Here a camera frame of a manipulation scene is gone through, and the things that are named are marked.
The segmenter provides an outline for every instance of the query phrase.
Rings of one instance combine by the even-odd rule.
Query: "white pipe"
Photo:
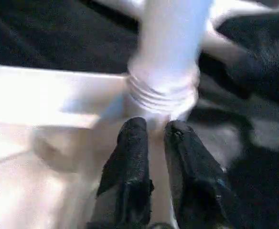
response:
[[[198,46],[212,0],[148,1],[139,49],[129,63],[129,115],[162,114],[170,119],[197,99]]]
[[[143,15],[146,2],[154,0],[95,1],[120,11],[123,14],[129,15],[137,20],[141,20],[141,18],[144,17]],[[246,52],[246,50],[217,33],[215,28],[223,21],[233,16],[258,14],[270,11],[279,11],[279,8],[271,9],[257,2],[243,0],[213,0],[209,20],[205,25],[206,32],[202,40],[202,50],[226,64],[234,62],[234,60]]]

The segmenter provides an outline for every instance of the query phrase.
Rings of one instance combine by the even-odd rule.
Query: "black fabric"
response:
[[[238,16],[218,29],[249,49],[227,73],[239,86],[279,102],[279,13]]]
[[[115,198],[108,198],[116,203],[112,223],[119,228],[148,225],[153,184],[149,178],[148,135],[143,118],[129,119],[122,126],[117,146],[104,165],[97,198],[114,186]]]
[[[137,36],[126,27],[77,0],[0,0],[0,64],[125,72]]]

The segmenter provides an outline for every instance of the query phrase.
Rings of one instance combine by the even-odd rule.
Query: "black cloth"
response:
[[[0,0],[0,64],[125,72],[137,35],[124,23],[77,0]]]

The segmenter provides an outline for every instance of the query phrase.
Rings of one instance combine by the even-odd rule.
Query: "white plastic part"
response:
[[[127,114],[179,118],[197,100],[199,43],[211,0],[148,1],[129,63]]]
[[[95,127],[124,89],[119,75],[0,66],[0,228],[84,228],[118,134]]]
[[[118,10],[123,14],[129,15],[137,20],[144,18],[144,9],[147,2],[154,0],[94,0],[112,9]],[[278,9],[271,9],[265,5],[254,1],[243,0],[213,0],[210,8],[209,19],[206,22],[206,32],[201,42],[201,49],[222,61],[225,64],[234,62],[240,55],[244,54],[246,50],[221,34],[215,31],[226,19],[246,14],[257,14],[270,11],[279,11]]]

